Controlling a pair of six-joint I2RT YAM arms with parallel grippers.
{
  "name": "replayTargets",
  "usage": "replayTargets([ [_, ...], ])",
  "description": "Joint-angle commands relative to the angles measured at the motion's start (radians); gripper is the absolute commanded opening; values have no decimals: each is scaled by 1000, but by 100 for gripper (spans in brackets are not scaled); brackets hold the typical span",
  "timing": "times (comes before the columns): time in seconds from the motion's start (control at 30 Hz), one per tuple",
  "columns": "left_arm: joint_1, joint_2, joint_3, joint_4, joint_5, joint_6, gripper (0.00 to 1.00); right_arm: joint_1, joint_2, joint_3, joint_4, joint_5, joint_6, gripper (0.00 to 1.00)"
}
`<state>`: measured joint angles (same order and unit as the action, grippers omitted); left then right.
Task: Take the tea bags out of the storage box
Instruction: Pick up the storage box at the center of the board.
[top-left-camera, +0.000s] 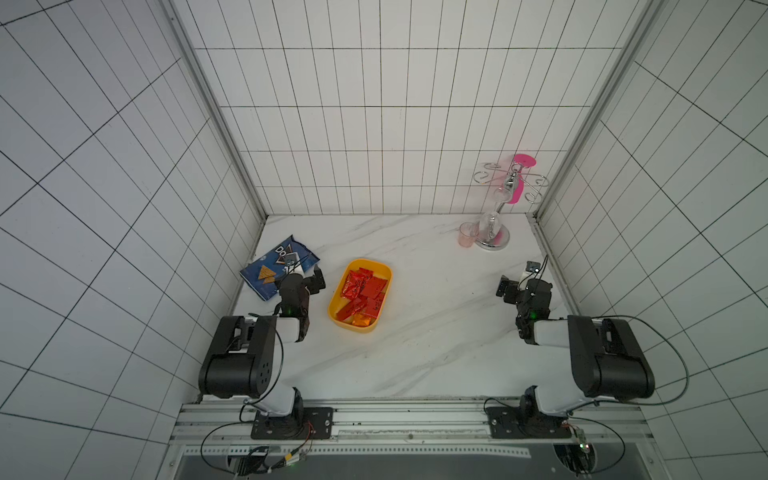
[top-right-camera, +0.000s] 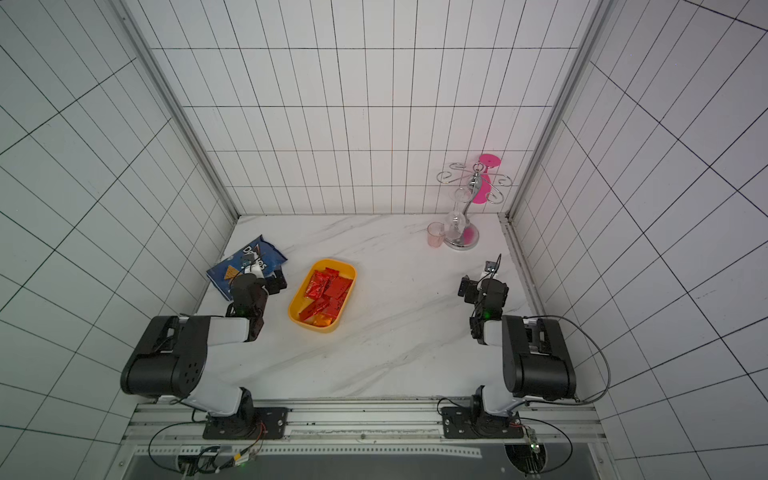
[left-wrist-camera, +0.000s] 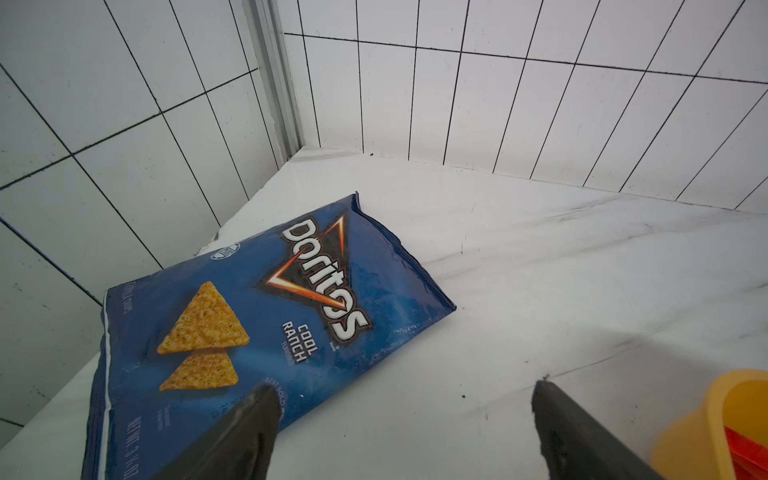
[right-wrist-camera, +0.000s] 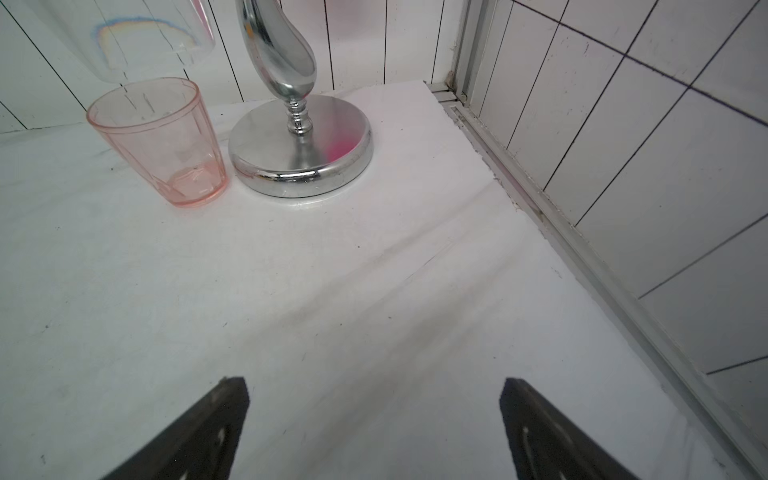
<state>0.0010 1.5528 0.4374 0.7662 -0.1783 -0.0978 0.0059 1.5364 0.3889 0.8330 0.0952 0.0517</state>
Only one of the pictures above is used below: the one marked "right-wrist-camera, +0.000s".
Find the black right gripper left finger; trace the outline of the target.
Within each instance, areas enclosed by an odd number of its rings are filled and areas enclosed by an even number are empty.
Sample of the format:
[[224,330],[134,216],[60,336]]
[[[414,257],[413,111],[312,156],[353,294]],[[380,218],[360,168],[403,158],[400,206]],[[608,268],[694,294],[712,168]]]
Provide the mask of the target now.
[[250,404],[245,379],[222,379],[107,479],[227,479]]

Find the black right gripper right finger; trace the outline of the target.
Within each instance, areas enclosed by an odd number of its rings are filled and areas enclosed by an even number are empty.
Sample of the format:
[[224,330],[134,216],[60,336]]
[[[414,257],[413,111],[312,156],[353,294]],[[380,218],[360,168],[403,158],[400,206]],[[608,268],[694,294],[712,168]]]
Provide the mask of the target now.
[[519,479],[635,477],[525,380],[505,380],[499,407]]

